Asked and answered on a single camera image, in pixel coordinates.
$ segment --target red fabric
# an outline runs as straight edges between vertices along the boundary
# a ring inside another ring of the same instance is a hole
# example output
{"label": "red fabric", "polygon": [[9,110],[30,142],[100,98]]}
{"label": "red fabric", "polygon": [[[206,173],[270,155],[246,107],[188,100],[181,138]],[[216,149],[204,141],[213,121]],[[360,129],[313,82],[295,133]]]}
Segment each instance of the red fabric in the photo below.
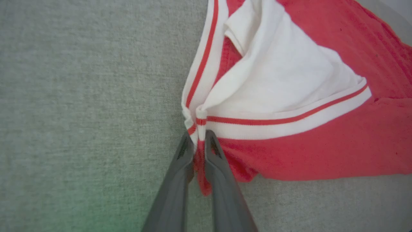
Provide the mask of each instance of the red fabric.
{"label": "red fabric", "polygon": [[[229,14],[243,1],[228,0]],[[315,129],[268,140],[219,138],[238,181],[261,173],[278,180],[319,180],[412,173],[412,47],[354,0],[280,0],[318,45],[334,49],[366,77],[372,98]],[[216,81],[241,59],[225,39]],[[204,195],[204,144],[195,163]]]}

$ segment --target red stripe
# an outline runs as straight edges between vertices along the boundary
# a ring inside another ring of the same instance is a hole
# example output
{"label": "red stripe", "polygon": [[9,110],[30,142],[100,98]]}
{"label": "red stripe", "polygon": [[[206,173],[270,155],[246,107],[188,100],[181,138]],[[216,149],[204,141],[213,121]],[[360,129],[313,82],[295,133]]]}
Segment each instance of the red stripe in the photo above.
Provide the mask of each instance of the red stripe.
{"label": "red stripe", "polygon": [[193,124],[193,125],[187,130],[187,132],[189,133],[189,135],[192,135],[195,131],[196,131],[196,125],[195,125],[195,124]]}
{"label": "red stripe", "polygon": [[310,110],[304,114],[291,117],[291,118],[281,118],[281,119],[266,119],[266,120],[254,120],[254,119],[238,119],[238,118],[223,118],[223,117],[214,117],[214,116],[209,116],[207,117],[208,121],[213,121],[217,123],[230,123],[230,124],[240,124],[240,125],[277,125],[277,124],[284,124],[284,123],[291,123],[291,122],[296,122],[298,120],[304,119],[312,114],[315,114],[325,108],[328,108],[334,104],[340,103],[342,101],[348,100],[349,98],[352,98],[354,96],[359,95],[361,92],[363,92],[368,86],[365,85],[362,87],[360,90],[351,93],[349,95],[346,95],[344,97],[338,98],[336,100],[333,100],[331,102],[328,102],[324,105],[321,105],[317,108],[314,108],[313,110]]}
{"label": "red stripe", "polygon": [[206,125],[207,119],[196,118],[197,125]]}
{"label": "red stripe", "polygon": [[207,59],[209,58],[210,49],[212,47],[213,35],[215,34],[216,23],[218,21],[218,10],[219,10],[218,0],[215,0],[214,9],[213,9],[213,19],[212,19],[212,25],[211,25],[211,28],[210,28],[210,32],[209,32],[209,37],[207,39],[206,48],[205,48],[205,52],[203,53],[202,61],[200,62],[199,69],[197,69],[196,76],[194,78],[192,86],[190,87],[190,91],[189,91],[189,94],[188,94],[187,99],[186,99],[186,107],[187,108],[189,108],[189,105],[190,105],[190,102],[192,101],[194,92],[196,91],[196,88],[199,85],[200,78],[201,78],[201,76],[203,74],[203,71],[205,69]]}

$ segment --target red garment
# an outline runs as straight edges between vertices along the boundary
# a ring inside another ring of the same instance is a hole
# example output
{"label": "red garment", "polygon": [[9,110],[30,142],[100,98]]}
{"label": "red garment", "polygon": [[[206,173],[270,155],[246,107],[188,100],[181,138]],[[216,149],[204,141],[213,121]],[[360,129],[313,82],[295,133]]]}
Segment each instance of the red garment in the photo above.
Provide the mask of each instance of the red garment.
{"label": "red garment", "polygon": [[[227,0],[229,15],[242,0]],[[337,51],[366,77],[372,98],[312,130],[267,140],[219,138],[238,181],[258,173],[277,180],[319,180],[412,173],[412,47],[354,0],[280,0],[318,45]],[[225,38],[215,83],[241,55]],[[195,168],[204,195],[204,141]]]}

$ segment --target clothing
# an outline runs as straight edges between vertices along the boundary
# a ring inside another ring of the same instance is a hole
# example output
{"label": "clothing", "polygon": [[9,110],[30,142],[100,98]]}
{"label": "clothing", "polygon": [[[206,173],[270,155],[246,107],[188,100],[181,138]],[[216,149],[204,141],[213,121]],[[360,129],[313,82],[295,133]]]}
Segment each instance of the clothing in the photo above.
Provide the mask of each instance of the clothing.
{"label": "clothing", "polygon": [[411,47],[355,2],[281,3],[209,1],[182,95],[203,194],[206,129],[239,181],[412,173]]}

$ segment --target gray cloth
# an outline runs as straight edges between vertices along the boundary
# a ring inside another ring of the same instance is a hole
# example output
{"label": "gray cloth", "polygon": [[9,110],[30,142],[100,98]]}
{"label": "gray cloth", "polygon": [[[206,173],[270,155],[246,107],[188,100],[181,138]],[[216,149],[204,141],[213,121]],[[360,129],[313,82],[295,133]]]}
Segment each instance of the gray cloth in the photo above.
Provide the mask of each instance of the gray cloth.
{"label": "gray cloth", "polygon": [[[0,0],[0,231],[139,231],[207,1]],[[260,231],[408,231],[412,175],[240,184]],[[188,231],[212,231],[190,184]]]}

